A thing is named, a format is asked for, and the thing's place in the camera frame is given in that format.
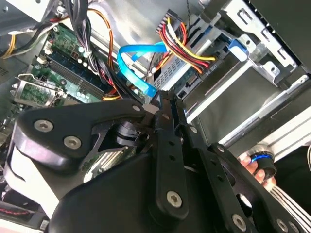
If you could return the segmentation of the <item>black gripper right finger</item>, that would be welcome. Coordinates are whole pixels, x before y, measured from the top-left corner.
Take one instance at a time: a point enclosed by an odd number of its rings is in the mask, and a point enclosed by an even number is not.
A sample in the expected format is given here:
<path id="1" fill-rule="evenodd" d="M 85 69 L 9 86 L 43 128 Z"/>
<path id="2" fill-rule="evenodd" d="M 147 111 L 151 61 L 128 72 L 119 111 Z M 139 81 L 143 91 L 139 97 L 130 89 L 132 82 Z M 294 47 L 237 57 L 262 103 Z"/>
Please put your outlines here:
<path id="1" fill-rule="evenodd" d="M 300 233 L 299 223 L 223 145 L 204 143 L 197 129 L 186 123 L 181 101 L 172 92 L 169 97 L 175 130 L 184 138 L 183 147 L 192 149 L 186 160 L 211 186 L 216 231 Z"/>

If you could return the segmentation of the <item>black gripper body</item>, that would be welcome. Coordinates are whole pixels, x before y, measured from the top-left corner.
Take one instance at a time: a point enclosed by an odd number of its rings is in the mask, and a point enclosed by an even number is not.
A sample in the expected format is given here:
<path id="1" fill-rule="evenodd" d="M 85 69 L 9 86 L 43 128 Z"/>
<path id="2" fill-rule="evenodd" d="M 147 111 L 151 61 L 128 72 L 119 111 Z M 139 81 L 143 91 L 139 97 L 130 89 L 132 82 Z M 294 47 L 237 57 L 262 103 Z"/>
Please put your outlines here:
<path id="1" fill-rule="evenodd" d="M 51 233 L 231 233 L 232 213 L 182 155 L 143 154 L 83 184 L 58 204 Z"/>

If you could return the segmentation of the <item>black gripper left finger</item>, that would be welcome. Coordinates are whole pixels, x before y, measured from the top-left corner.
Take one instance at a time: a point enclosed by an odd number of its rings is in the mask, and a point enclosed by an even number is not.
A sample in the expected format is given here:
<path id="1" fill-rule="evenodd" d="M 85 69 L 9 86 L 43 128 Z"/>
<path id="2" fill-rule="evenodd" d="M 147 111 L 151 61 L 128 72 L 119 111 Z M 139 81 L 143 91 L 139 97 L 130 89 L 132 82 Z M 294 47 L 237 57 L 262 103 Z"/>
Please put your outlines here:
<path id="1" fill-rule="evenodd" d="M 143 154 L 177 155 L 169 92 L 150 104 L 131 99 L 26 111 L 14 126 L 5 178 L 44 209 L 73 189 Z"/>

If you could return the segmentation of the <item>person's hand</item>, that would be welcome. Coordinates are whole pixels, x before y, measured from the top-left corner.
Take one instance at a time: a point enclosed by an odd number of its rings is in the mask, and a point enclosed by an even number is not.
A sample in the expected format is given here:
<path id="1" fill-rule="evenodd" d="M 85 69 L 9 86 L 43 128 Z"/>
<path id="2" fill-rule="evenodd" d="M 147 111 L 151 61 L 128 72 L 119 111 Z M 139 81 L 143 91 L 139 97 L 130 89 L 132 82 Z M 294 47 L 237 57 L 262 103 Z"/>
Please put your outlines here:
<path id="1" fill-rule="evenodd" d="M 275 177 L 271 177 L 269 179 L 264 179 L 265 172 L 263 169 L 257 171 L 258 164 L 256 161 L 251 162 L 251 158 L 247 155 L 241 155 L 238 157 L 239 162 L 243 165 L 243 167 L 253 175 L 253 177 L 260 183 L 262 186 L 270 192 L 276 186 Z"/>

